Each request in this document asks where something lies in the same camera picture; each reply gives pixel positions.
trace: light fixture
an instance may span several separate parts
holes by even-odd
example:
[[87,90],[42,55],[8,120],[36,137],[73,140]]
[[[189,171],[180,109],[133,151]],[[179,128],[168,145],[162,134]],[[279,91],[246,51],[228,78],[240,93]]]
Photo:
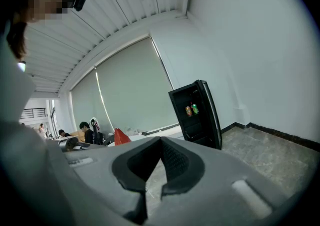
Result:
[[25,61],[20,61],[18,62],[18,66],[20,69],[24,72],[26,70],[26,62]]

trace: man in black shirt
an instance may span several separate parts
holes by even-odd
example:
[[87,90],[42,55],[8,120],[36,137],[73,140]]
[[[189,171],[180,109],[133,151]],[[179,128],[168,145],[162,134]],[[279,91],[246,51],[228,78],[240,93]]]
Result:
[[61,137],[68,137],[68,136],[70,136],[70,134],[68,134],[67,132],[64,132],[62,129],[59,130],[59,135],[60,135]]
[[90,130],[90,126],[86,122],[82,122],[80,124],[80,129],[84,132],[84,141],[86,143],[93,144],[94,143],[94,134],[93,131]]

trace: ceiling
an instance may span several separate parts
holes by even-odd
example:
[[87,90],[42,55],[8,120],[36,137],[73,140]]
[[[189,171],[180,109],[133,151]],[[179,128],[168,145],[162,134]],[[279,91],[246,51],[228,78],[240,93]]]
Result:
[[184,10],[188,0],[87,0],[81,12],[32,24],[26,31],[26,72],[37,92],[57,93],[75,66],[126,26],[153,15]]

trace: red bag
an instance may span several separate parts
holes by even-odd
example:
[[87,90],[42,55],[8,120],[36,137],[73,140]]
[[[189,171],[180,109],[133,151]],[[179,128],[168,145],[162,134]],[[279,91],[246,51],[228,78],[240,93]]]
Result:
[[131,142],[128,136],[126,136],[119,128],[115,129],[114,145],[121,145],[127,142]]

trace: roller blind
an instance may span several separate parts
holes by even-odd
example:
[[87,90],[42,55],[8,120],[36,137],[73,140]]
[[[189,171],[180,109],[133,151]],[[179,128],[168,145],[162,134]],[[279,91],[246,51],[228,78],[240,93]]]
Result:
[[71,92],[73,115],[77,128],[81,122],[90,123],[90,119],[98,119],[100,130],[105,137],[113,132],[104,110],[96,79],[95,71],[89,73]]
[[168,95],[171,87],[150,38],[113,55],[97,72],[113,127],[149,131],[178,122]]

